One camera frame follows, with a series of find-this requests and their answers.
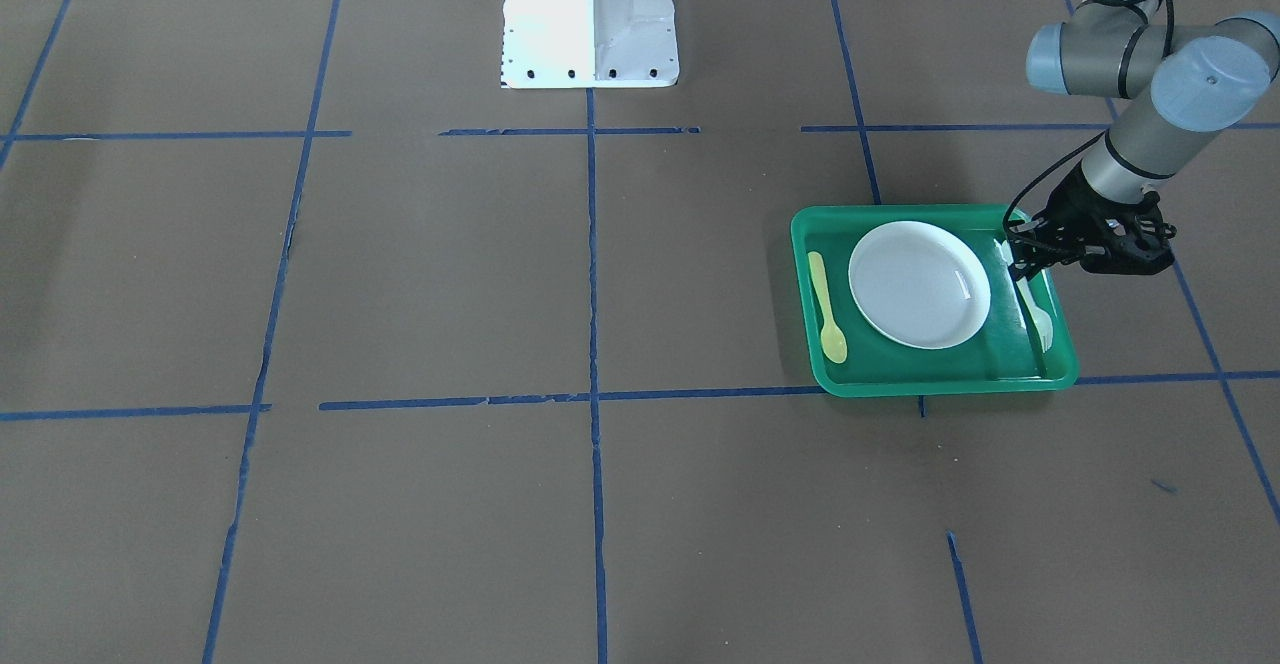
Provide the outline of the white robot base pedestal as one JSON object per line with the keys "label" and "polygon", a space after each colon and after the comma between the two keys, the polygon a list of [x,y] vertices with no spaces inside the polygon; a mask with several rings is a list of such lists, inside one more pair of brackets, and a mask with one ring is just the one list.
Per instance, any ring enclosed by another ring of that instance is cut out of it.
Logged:
{"label": "white robot base pedestal", "polygon": [[503,0],[509,90],[671,87],[681,75],[675,0]]}

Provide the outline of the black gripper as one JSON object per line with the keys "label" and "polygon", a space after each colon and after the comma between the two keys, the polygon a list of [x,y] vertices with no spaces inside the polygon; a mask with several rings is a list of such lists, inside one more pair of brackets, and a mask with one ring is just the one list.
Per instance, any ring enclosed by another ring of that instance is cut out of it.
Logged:
{"label": "black gripper", "polygon": [[1079,264],[1093,275],[1157,275],[1175,264],[1170,241],[1178,234],[1158,209],[1157,191],[1140,191],[1137,203],[1098,194],[1080,166],[1050,194],[1043,216],[1005,212],[1010,275],[1032,280],[1056,266]]}

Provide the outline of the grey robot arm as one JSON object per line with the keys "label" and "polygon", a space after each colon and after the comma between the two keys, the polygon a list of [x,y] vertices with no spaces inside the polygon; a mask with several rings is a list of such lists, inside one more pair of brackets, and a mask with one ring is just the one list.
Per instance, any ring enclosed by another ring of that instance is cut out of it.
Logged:
{"label": "grey robot arm", "polygon": [[1004,216],[1014,281],[1078,264],[1094,275],[1157,275],[1176,228],[1161,186],[1236,125],[1277,81],[1277,17],[1244,12],[1180,26],[1175,0],[1080,0],[1033,36],[1036,90],[1125,100],[1115,122],[1056,162],[1065,177],[1044,207]]}

